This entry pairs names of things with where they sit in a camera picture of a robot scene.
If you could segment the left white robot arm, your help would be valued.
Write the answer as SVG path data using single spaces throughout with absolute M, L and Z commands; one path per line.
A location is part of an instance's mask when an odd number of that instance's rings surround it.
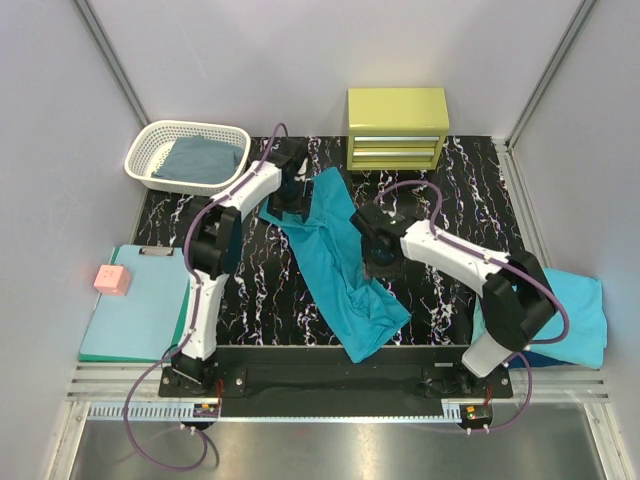
M 217 322 L 225 285 L 241 260 L 243 221 L 261 203 L 278 220 L 286 214 L 308 219 L 312 187 L 301 173 L 307 155 L 304 143 L 282 140 L 277 150 L 212 196 L 189 227 L 183 246 L 189 297 L 171 369 L 193 395 L 206 395 L 216 385 Z

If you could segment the teal t shirt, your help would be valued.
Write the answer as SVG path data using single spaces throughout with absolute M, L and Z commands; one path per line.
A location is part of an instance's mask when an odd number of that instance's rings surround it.
M 375 354 L 410 320 L 378 281 L 364 276 L 361 235 L 351 224 L 354 203 L 338 169 L 312 179 L 306 220 L 262 207 L 260 218 L 281 228 L 307 288 L 332 333 L 354 363 Z

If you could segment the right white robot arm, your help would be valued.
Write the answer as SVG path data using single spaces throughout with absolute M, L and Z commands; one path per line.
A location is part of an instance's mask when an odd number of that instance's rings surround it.
M 383 212 L 376 204 L 360 207 L 350 218 L 361 235 L 365 272 L 390 278 L 406 262 L 418 262 L 454 278 L 474 291 L 485 331 L 473 340 L 454 371 L 454 384 L 476 396 L 490 373 L 529 346 L 559 311 L 559 301 L 536 257 L 474 245 L 437 227 L 429 219 Z

